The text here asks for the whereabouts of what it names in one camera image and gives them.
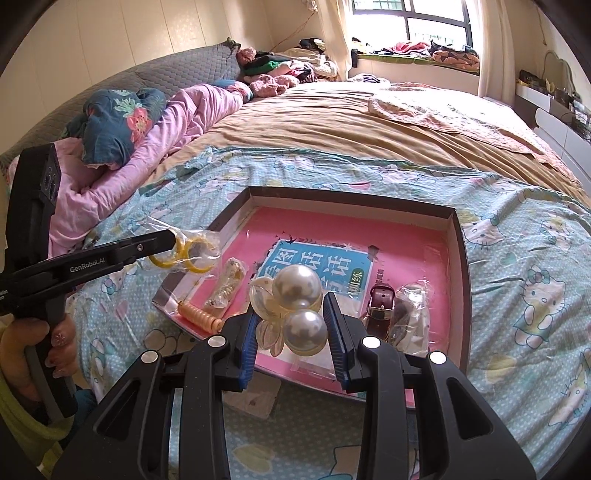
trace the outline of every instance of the pink blanket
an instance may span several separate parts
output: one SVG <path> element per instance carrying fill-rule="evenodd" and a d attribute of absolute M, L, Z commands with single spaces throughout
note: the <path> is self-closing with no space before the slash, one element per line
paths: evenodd
<path fill-rule="evenodd" d="M 402 42 L 399 41 L 398 43 L 396 43 L 395 46 L 393 47 L 389 47 L 387 48 L 387 50 L 390 50 L 393 53 L 401 53 L 401 54 L 407 54 L 410 51 L 425 51 L 428 50 L 429 47 L 431 45 L 429 45 L 428 43 L 425 43 L 423 41 L 419 41 L 419 42 Z"/>
<path fill-rule="evenodd" d="M 579 183 L 550 146 L 501 103 L 422 83 L 397 83 L 377 91 L 368 100 L 368 109 L 395 122 L 462 134 L 504 150 L 531 154 Z"/>
<path fill-rule="evenodd" d="M 99 222 L 123 204 L 150 176 L 162 159 L 215 123 L 236 112 L 242 94 L 202 83 L 183 89 L 167 104 L 160 121 L 119 170 L 86 167 L 81 162 L 82 140 L 56 142 L 62 177 L 56 214 L 51 219 L 49 257 L 63 255 L 78 245 Z M 18 157 L 8 169 L 12 184 Z"/>

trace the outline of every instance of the blue floral pillowcase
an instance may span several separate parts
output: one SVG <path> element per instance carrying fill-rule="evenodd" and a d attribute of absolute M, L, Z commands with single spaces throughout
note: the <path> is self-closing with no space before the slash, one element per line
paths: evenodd
<path fill-rule="evenodd" d="M 88 167 L 124 166 L 150 129 L 160 120 L 166 97 L 155 88 L 137 93 L 128 90 L 97 90 L 86 101 L 61 138 L 81 138 L 82 163 Z"/>

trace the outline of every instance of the gray quilted headboard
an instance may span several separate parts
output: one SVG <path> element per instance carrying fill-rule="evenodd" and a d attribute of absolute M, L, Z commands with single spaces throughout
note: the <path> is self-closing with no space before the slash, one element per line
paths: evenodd
<path fill-rule="evenodd" d="M 52 111 L 12 148 L 0 155 L 0 170 L 5 173 L 12 159 L 20 154 L 23 148 L 57 140 L 66 124 L 82 111 L 84 102 L 95 90 L 139 90 L 150 87 L 162 90 L 168 98 L 180 89 L 197 83 L 212 83 L 219 79 L 236 80 L 240 74 L 240 67 L 236 61 L 236 52 L 239 48 L 238 43 L 228 38 L 225 42 L 211 47 L 195 48 L 147 61 L 87 88 Z"/>

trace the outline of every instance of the pile of clothes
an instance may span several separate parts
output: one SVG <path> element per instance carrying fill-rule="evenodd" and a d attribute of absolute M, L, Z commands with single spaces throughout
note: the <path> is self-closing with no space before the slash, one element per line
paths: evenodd
<path fill-rule="evenodd" d="M 382 77 L 376 77 L 375 75 L 373 75 L 371 73 L 358 73 L 354 77 L 351 77 L 350 79 L 348 79 L 347 82 L 385 83 L 387 85 L 390 85 L 389 80 L 382 78 Z"/>
<path fill-rule="evenodd" d="M 335 80 L 337 66 L 326 57 L 324 49 L 322 40 L 305 38 L 297 47 L 279 53 L 243 48 L 236 59 L 254 96 L 271 97 L 300 83 Z"/>
<path fill-rule="evenodd" d="M 355 37 L 352 40 L 354 46 L 353 50 L 351 50 L 353 67 L 357 66 L 358 55 L 379 54 L 434 60 L 467 72 L 478 72 L 480 70 L 478 53 L 467 45 L 458 50 L 452 46 L 440 45 L 434 40 L 431 40 L 430 44 L 423 41 L 404 41 L 398 42 L 391 47 L 373 50 L 369 44 L 363 44 Z"/>
<path fill-rule="evenodd" d="M 461 50 L 439 45 L 431 40 L 429 53 L 433 60 L 445 65 L 451 65 L 460 70 L 478 72 L 480 70 L 480 57 L 474 48 L 464 45 Z"/>

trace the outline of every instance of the painted fingernail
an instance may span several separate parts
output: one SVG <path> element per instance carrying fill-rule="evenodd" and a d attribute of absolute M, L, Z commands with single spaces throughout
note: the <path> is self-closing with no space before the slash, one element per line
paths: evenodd
<path fill-rule="evenodd" d="M 63 346 L 66 344 L 66 336 L 63 333 L 56 333 L 51 337 L 52 346 Z"/>

